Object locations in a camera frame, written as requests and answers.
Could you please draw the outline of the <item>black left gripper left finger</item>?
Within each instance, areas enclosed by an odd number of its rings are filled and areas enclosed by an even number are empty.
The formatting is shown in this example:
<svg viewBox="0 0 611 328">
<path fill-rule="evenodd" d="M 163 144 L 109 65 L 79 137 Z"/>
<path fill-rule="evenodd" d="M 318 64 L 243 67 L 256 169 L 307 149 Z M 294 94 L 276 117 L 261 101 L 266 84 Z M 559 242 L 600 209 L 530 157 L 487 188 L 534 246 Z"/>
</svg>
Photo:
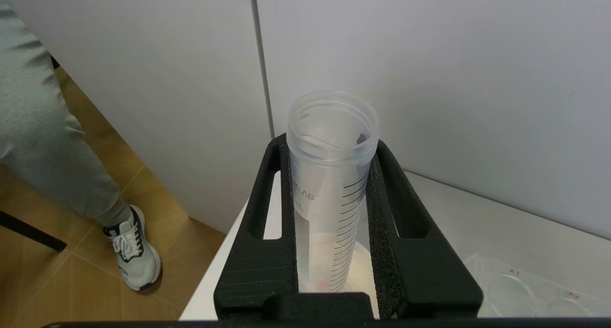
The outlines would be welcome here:
<svg viewBox="0 0 611 328">
<path fill-rule="evenodd" d="M 281 177 L 281 237 L 266 240 L 263 234 L 277 174 Z M 220 319 L 277 319 L 281 301 L 297 293 L 290 156 L 286 136 L 281 135 L 267 145 L 213 300 Z"/>
</svg>

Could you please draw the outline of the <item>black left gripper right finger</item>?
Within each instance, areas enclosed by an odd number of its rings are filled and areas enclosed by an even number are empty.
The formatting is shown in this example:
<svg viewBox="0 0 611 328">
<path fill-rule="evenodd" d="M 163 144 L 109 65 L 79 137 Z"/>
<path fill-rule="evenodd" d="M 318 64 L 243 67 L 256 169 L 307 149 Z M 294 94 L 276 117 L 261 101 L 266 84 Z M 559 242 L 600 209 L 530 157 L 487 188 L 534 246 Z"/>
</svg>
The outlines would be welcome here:
<svg viewBox="0 0 611 328">
<path fill-rule="evenodd" d="M 475 318 L 482 289 L 382 141 L 365 198 L 379 317 Z"/>
</svg>

